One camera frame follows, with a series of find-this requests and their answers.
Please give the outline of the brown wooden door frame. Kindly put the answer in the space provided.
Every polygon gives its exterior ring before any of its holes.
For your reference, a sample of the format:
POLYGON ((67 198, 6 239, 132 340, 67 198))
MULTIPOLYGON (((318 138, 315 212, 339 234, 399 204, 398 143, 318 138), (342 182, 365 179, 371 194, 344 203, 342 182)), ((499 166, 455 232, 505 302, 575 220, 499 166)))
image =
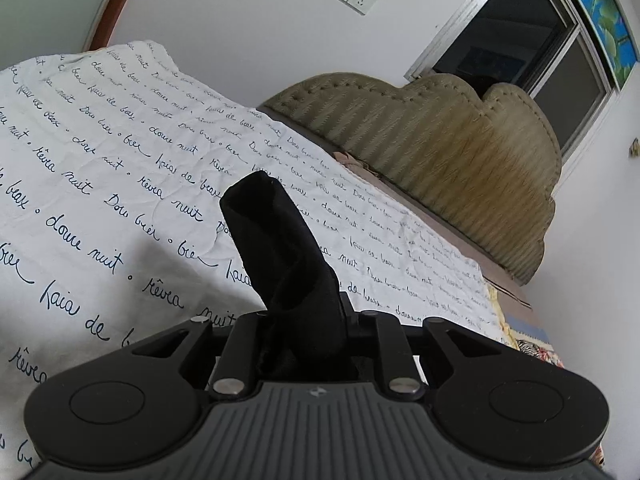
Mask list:
POLYGON ((98 50, 108 45, 127 1, 128 0, 102 1, 85 42, 85 51, 98 50))

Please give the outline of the black pants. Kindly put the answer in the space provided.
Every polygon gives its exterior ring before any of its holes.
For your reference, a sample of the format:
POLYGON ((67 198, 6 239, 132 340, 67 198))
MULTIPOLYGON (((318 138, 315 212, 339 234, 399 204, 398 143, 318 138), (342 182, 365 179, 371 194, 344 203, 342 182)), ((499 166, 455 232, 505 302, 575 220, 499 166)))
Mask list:
POLYGON ((220 208, 267 309, 259 329, 264 377, 307 384, 356 380, 337 277, 280 181, 253 172, 228 188, 220 208))

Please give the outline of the olive tufted headboard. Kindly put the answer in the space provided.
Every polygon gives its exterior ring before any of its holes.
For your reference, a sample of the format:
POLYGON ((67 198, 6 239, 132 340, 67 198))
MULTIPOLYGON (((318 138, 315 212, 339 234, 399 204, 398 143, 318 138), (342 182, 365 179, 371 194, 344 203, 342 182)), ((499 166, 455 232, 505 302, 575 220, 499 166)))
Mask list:
POLYGON ((514 84, 477 94, 450 74, 395 87, 328 73, 280 91, 262 109, 363 162, 520 283, 538 270, 562 156, 544 112, 514 84))

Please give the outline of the blue floral wall picture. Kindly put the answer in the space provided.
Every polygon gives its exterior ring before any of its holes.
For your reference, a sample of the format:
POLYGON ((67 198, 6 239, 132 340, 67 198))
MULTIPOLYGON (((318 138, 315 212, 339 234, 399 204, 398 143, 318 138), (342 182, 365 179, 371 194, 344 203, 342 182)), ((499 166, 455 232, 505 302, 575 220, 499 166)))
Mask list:
POLYGON ((603 48, 606 62, 621 89, 639 55, 626 16, 617 0, 578 0, 603 48))

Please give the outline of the white bedsheet with blue script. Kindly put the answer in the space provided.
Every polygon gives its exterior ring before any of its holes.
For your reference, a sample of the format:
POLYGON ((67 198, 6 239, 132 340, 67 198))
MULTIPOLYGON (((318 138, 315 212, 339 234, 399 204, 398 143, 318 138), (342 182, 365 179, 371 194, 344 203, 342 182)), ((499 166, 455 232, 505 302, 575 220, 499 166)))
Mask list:
POLYGON ((62 370, 262 300, 219 203, 277 179, 358 310, 504 341, 480 266, 318 145, 135 41, 1 74, 1 474, 38 463, 29 393, 62 370))

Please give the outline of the aluminium framed window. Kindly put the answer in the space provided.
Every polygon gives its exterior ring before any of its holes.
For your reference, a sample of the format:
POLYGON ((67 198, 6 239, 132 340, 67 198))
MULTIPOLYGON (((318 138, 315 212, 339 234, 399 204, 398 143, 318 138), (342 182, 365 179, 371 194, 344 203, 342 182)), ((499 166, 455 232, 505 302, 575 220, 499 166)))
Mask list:
POLYGON ((540 107, 569 158, 616 90, 578 0, 466 0, 408 70, 451 74, 479 96, 514 84, 540 107))

